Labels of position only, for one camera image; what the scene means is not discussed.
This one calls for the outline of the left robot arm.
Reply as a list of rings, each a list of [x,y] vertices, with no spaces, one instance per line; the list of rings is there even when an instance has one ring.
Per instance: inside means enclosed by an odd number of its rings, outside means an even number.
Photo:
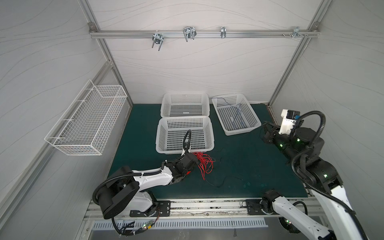
[[[174,161],[162,162],[158,169],[133,171],[127,166],[121,167],[96,187],[93,202],[100,207],[105,220],[125,209],[151,214],[158,204],[148,189],[177,184],[198,164],[198,158],[187,153]]]

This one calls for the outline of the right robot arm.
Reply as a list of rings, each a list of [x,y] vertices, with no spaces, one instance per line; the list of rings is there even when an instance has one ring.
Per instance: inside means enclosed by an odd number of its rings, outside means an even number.
[[[276,190],[267,191],[260,201],[266,215],[278,214],[284,229],[302,233],[309,240],[366,240],[368,239],[356,212],[352,209],[343,181],[336,168],[320,158],[325,141],[321,134],[326,116],[320,111],[301,114],[282,110],[282,124],[265,128],[263,140],[274,144],[288,159],[294,175],[310,189],[326,214],[330,227],[325,227],[301,211]]]

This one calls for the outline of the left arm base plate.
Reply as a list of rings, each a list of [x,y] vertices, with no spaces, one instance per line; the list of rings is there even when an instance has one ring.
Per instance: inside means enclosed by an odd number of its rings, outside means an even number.
[[[130,211],[131,218],[169,217],[171,214],[171,201],[155,202],[145,212]]]

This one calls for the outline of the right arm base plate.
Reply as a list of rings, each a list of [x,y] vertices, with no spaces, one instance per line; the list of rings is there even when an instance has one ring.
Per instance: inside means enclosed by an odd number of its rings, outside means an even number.
[[[246,203],[246,209],[248,215],[271,215],[273,212],[271,212],[269,208],[269,202],[264,199],[249,199],[245,200]]]

